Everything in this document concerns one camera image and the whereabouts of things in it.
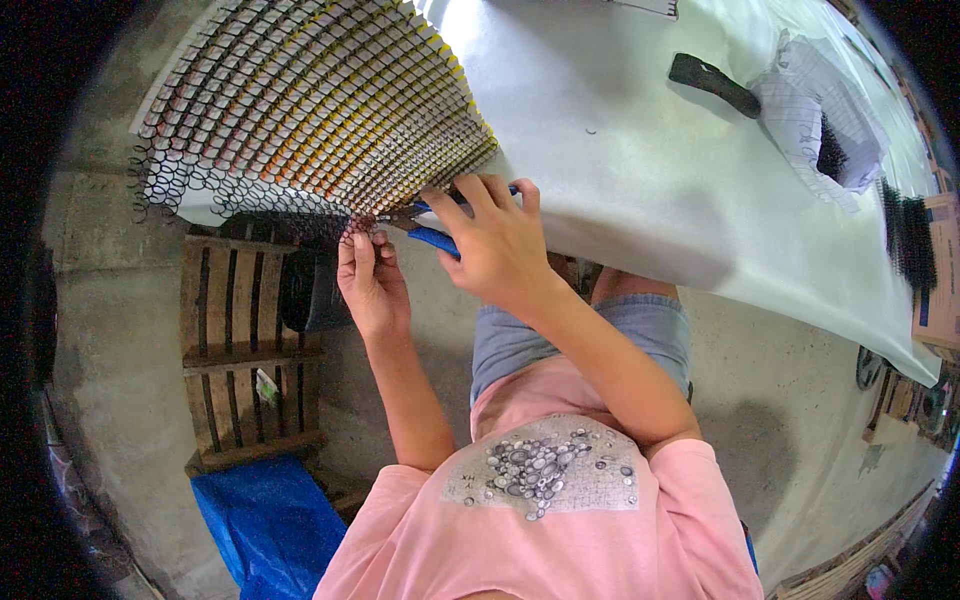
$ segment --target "graphic print on t-shirt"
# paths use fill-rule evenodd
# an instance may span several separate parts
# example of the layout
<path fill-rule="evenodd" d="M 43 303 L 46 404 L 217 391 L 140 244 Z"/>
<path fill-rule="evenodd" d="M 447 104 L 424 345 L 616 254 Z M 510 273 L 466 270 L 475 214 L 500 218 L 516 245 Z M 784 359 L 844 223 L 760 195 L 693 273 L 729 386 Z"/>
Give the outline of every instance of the graphic print on t-shirt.
<path fill-rule="evenodd" d="M 548 513 L 636 509 L 639 450 L 596 420 L 554 415 L 465 450 L 442 499 L 467 507 L 512 507 L 535 521 Z"/>

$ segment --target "white tablecloth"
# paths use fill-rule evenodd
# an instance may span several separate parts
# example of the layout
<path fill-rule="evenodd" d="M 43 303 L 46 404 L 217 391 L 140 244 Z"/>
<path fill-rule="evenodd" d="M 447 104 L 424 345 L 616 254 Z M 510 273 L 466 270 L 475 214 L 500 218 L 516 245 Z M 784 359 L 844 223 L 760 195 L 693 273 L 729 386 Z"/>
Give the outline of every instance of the white tablecloth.
<path fill-rule="evenodd" d="M 666 78 L 686 52 L 745 84 L 781 29 L 828 37 L 890 136 L 887 178 L 935 194 L 896 79 L 826 2 L 681 0 L 677 22 L 599 0 L 417 4 L 500 140 L 493 168 L 540 187 L 552 250 L 817 325 L 936 382 L 940 360 L 910 337 L 911 294 L 887 258 L 877 193 L 857 197 L 853 215 L 815 200 L 757 121 Z"/>

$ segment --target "pink t-shirt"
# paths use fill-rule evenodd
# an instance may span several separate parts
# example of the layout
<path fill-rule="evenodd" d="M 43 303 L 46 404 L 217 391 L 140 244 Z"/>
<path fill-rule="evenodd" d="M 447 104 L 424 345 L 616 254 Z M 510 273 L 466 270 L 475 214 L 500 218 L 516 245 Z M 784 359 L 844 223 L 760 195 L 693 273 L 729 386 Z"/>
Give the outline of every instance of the pink t-shirt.
<path fill-rule="evenodd" d="M 315 599 L 763 597 L 708 444 L 648 463 L 563 357 L 495 382 L 470 420 L 433 474 L 380 471 Z"/>

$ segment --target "gray shorts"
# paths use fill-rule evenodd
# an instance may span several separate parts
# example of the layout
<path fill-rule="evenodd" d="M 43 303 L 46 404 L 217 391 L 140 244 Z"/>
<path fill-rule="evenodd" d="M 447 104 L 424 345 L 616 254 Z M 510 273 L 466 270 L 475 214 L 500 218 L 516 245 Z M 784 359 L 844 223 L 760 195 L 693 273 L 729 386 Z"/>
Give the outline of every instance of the gray shorts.
<path fill-rule="evenodd" d="M 681 304 L 659 294 L 631 294 L 593 306 L 601 317 L 663 367 L 686 395 L 690 325 Z M 477 314 L 470 408 L 494 381 L 560 351 L 510 313 L 492 305 Z"/>

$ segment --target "blue pliers handle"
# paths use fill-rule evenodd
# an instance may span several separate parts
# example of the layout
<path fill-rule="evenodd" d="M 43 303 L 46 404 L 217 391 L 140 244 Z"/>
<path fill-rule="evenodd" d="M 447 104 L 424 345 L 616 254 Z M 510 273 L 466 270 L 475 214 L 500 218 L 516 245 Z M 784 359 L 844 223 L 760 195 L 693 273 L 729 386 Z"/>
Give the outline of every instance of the blue pliers handle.
<path fill-rule="evenodd" d="M 510 195 L 515 196 L 519 191 L 515 185 L 507 186 L 510 189 Z M 465 204 L 467 200 L 459 193 L 454 194 L 454 201 L 457 204 Z M 417 200 L 413 203 L 413 206 L 416 208 L 416 214 L 414 216 L 420 216 L 424 212 L 432 212 L 429 204 L 423 200 Z M 449 252 L 454 258 L 460 259 L 460 251 L 457 250 L 457 244 L 453 241 L 453 238 L 443 233 L 438 229 L 428 228 L 424 226 L 417 226 L 415 228 L 409 229 L 407 231 L 407 237 L 412 237 L 415 240 L 421 240 L 421 242 L 426 242 L 427 244 L 439 248 L 445 252 Z"/>

